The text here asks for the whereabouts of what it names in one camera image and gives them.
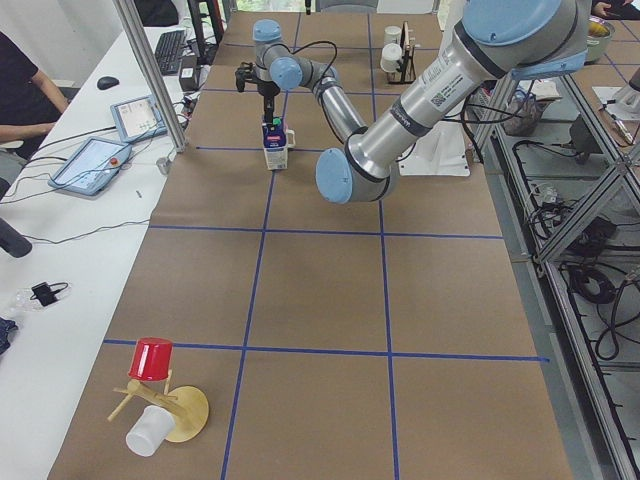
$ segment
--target white cup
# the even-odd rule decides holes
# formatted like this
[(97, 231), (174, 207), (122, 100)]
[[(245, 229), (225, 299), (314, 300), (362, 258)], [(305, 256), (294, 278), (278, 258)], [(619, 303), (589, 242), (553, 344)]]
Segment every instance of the white cup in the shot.
[(171, 413), (162, 407), (149, 405), (127, 433), (127, 447), (141, 457), (150, 457), (175, 426)]
[(387, 73), (398, 71), (398, 62), (402, 59), (402, 47), (396, 43), (385, 45), (382, 49), (380, 68)]
[(395, 25), (389, 25), (384, 29), (384, 44), (389, 45), (390, 43), (400, 44), (400, 37), (402, 35), (402, 29), (400, 27), (396, 27)]

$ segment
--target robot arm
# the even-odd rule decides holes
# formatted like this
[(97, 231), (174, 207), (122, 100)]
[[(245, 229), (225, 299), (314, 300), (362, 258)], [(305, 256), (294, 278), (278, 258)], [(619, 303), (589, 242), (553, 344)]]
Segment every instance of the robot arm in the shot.
[[(584, 64), (589, 0), (468, 0), (451, 43), (393, 106), (367, 128), (336, 72), (298, 58), (281, 43), (279, 26), (254, 27), (256, 66), (283, 90), (310, 88), (344, 151), (325, 151), (316, 184), (329, 201), (375, 201), (388, 195), (396, 160), (485, 80), (575, 72)], [(267, 32), (259, 30), (267, 26)]]

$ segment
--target black shirt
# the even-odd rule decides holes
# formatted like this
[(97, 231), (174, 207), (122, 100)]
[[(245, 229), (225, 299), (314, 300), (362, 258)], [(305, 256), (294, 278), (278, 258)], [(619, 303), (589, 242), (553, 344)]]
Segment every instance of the black shirt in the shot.
[[(36, 125), (60, 118), (55, 105), (31, 82), (37, 72), (38, 67), (0, 32), (0, 125)], [(18, 155), (28, 158), (43, 139), (26, 140)]]

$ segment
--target metal pole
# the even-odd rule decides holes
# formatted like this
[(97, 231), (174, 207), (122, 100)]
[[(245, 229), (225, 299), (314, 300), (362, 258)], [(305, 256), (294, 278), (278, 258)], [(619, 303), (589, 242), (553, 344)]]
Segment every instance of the metal pole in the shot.
[(160, 69), (151, 50), (151, 45), (149, 45), (147, 36), (144, 33), (140, 15), (131, 0), (113, 0), (113, 4), (116, 7), (124, 31), (129, 39), (131, 50), (133, 50), (133, 54), (142, 71), (142, 75), (158, 102), (160, 114), (167, 126), (167, 131), (171, 136), (176, 152), (184, 152), (187, 140), (178, 122), (173, 105), (171, 104), (169, 92), (162, 80)]

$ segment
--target black cylindrical object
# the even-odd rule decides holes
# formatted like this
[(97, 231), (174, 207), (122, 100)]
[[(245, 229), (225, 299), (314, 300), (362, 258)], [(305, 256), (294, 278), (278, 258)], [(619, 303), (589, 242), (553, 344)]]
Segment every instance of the black cylindrical object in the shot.
[(15, 258), (24, 257), (33, 245), (11, 225), (0, 218), (0, 247)]

